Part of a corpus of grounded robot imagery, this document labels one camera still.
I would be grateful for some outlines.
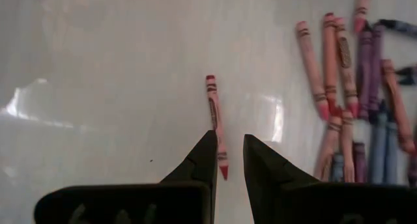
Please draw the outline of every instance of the pink crayon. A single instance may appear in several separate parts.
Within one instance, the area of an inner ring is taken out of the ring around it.
[[[358,0],[356,9],[354,11],[354,31],[359,33],[366,24],[367,10],[371,0]]]
[[[343,88],[345,91],[345,103],[352,112],[354,118],[358,117],[359,101],[356,91],[356,83],[352,68],[351,51],[346,39],[346,28],[343,18],[336,18],[336,38],[338,40],[338,51],[343,76]]]
[[[394,65],[390,59],[382,60],[382,72],[390,94],[390,106],[393,109],[394,118],[397,122],[399,146],[403,151],[415,154],[416,147],[412,138],[409,118],[407,117],[403,99],[398,89]]]
[[[333,13],[324,15],[324,69],[326,97],[330,112],[336,108],[336,83],[338,81],[336,60],[336,34]]]
[[[354,164],[353,164],[353,117],[349,110],[342,112],[341,127],[341,148],[344,157],[343,174],[345,182],[354,182]]]
[[[330,122],[328,123],[327,131],[324,136],[321,151],[317,160],[317,166],[314,172],[314,177],[327,182],[330,176],[330,168],[332,166],[332,158],[334,150],[339,142],[339,134],[341,131],[341,109],[337,108],[332,112]]]
[[[296,30],[315,104],[319,110],[321,118],[328,120],[329,106],[326,94],[324,93],[323,81],[320,77],[319,66],[315,58],[313,45],[311,44],[311,37],[307,23],[305,21],[298,22]]]
[[[208,103],[210,104],[211,121],[213,123],[213,129],[216,131],[217,135],[217,160],[220,171],[222,172],[224,179],[227,180],[229,162],[227,160],[222,119],[220,118],[220,105],[217,95],[216,78],[213,75],[208,75],[206,77],[206,86]]]

